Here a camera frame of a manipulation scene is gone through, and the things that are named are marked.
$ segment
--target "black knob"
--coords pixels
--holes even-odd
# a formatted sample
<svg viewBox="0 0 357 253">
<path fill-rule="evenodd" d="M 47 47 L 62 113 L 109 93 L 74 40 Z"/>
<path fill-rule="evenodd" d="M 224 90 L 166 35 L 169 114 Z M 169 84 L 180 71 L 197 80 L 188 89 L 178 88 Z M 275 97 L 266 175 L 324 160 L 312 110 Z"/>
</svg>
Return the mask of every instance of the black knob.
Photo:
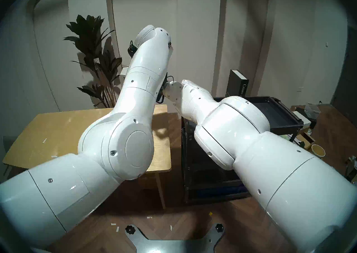
<svg viewBox="0 0 357 253">
<path fill-rule="evenodd" d="M 216 230 L 217 230 L 218 233 L 222 233 L 223 230 L 224 230 L 223 225 L 220 224 L 220 223 L 217 223 L 217 225 L 216 225 Z"/>
<path fill-rule="evenodd" d="M 128 225 L 128 226 L 125 228 L 125 231 L 126 231 L 129 235 L 132 235 L 132 234 L 135 233 L 135 228 L 134 228 L 134 226 Z"/>
</svg>

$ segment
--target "herringbone floor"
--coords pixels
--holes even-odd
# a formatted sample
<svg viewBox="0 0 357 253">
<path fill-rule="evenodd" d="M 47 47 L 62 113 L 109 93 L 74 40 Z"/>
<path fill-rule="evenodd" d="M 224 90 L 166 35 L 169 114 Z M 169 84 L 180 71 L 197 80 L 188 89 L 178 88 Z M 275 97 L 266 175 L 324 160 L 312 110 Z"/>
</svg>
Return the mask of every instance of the herringbone floor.
<svg viewBox="0 0 357 253">
<path fill-rule="evenodd" d="M 352 124 L 346 129 L 345 118 L 331 108 L 322 110 L 315 139 L 327 153 L 330 151 L 327 146 L 333 143 L 334 153 L 327 154 L 324 160 L 342 172 L 345 155 L 357 154 L 357 130 Z M 343 120 L 344 129 L 334 127 L 330 131 L 331 123 L 336 124 L 336 120 Z M 226 233 L 215 248 L 217 253 L 294 252 L 293 246 L 253 198 L 189 207 L 182 204 L 181 121 L 176 114 L 169 114 L 169 125 L 172 170 L 160 174 L 167 209 L 162 210 L 157 189 L 142 189 L 139 180 L 126 181 L 94 213 L 48 250 L 54 253 L 135 252 L 124 233 L 128 224 L 135 224 L 148 239 L 194 239 L 203 237 L 214 223 L 220 222 Z M 349 141 L 347 150 L 339 142 L 341 135 L 347 136 L 342 139 L 342 142 Z M 116 232 L 117 226 L 120 227 L 119 232 Z"/>
</svg>

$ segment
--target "cardboard box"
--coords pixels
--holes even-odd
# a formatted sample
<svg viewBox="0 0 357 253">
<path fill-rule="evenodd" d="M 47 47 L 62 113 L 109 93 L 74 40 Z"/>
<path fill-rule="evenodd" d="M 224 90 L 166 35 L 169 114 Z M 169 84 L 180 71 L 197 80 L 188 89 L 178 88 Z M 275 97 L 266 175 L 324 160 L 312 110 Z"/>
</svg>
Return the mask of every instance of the cardboard box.
<svg viewBox="0 0 357 253">
<path fill-rule="evenodd" d="M 305 132 L 297 135 L 296 138 L 299 141 L 304 142 L 304 144 L 305 144 L 304 149 L 305 150 L 309 150 L 311 148 L 311 146 L 315 143 L 314 138 L 311 137 L 308 133 L 305 133 Z"/>
</svg>

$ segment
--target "book spine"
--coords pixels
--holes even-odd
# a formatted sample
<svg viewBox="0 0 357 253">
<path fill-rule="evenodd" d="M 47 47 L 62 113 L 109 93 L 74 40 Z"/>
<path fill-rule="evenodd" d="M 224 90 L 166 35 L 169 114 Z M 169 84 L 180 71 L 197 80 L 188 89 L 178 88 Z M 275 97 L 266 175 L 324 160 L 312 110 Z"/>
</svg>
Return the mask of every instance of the book spine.
<svg viewBox="0 0 357 253">
<path fill-rule="evenodd" d="M 241 80 L 241 86 L 239 88 L 239 96 L 244 97 L 248 88 L 248 80 L 247 79 L 242 79 Z"/>
</svg>

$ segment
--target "white robotic arm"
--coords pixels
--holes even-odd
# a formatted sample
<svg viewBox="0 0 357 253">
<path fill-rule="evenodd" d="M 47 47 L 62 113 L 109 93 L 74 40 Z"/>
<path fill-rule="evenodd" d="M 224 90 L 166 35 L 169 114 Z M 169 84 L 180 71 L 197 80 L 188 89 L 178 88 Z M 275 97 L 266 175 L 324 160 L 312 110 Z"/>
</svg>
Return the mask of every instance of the white robotic arm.
<svg viewBox="0 0 357 253">
<path fill-rule="evenodd" d="M 346 223 L 356 223 L 357 190 L 335 169 L 269 132 L 263 113 L 241 97 L 218 103 L 188 80 L 166 83 L 163 94 L 197 123 L 197 143 L 221 168 L 234 169 L 299 252 L 326 243 L 327 251 L 336 243 L 348 248 L 356 237 Z"/>
<path fill-rule="evenodd" d="M 60 238 L 124 180 L 149 167 L 151 120 L 172 51 L 162 28 L 136 37 L 115 108 L 91 124 L 67 154 L 0 185 L 2 208 L 35 247 Z M 167 82 L 163 94 L 197 123 L 195 139 L 223 169 L 234 169 L 251 195 L 301 251 L 342 229 L 357 202 L 356 188 L 307 151 L 269 132 L 266 117 L 240 97 L 217 103 L 194 83 Z"/>
<path fill-rule="evenodd" d="M 124 180 L 149 167 L 152 114 L 172 52 L 171 37 L 149 25 L 134 45 L 138 50 L 115 108 L 85 130 L 78 155 L 58 157 L 0 185 L 1 206 L 30 245 L 44 248 L 59 239 Z"/>
</svg>

